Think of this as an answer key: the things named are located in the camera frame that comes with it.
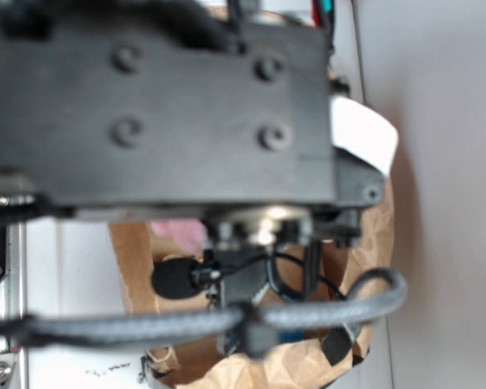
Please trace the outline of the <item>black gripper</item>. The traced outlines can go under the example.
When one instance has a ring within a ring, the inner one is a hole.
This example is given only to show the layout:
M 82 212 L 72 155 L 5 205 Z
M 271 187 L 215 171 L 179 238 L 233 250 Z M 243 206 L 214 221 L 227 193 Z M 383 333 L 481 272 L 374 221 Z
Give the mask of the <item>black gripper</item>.
M 258 308 L 269 292 L 287 303 L 307 301 L 314 295 L 318 287 L 320 244 L 310 242 L 301 253 L 302 258 L 291 250 L 268 254 L 248 249 L 221 254 L 225 273 L 213 300 L 218 307 L 243 305 L 249 317 L 230 331 L 241 334 L 245 345 L 262 345 L 264 340 L 271 339 L 271 333 L 282 331 L 258 321 Z M 245 354 L 263 357 L 267 353 Z

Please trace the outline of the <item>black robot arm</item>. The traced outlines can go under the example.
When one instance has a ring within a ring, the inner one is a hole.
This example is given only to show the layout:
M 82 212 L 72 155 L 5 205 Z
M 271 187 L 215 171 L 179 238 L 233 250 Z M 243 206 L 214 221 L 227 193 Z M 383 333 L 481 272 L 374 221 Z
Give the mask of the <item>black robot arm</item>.
M 354 246 L 381 202 L 394 127 L 330 77 L 335 4 L 314 27 L 257 1 L 217 19 L 195 1 L 0 1 L 0 226 L 43 216 L 193 218 L 202 264 L 153 273 L 156 292 L 213 308 L 0 320 L 24 347 L 183 344 L 234 333 L 263 355 L 283 330 L 361 327 L 398 309 L 401 275 L 367 271 L 313 302 L 322 242 Z

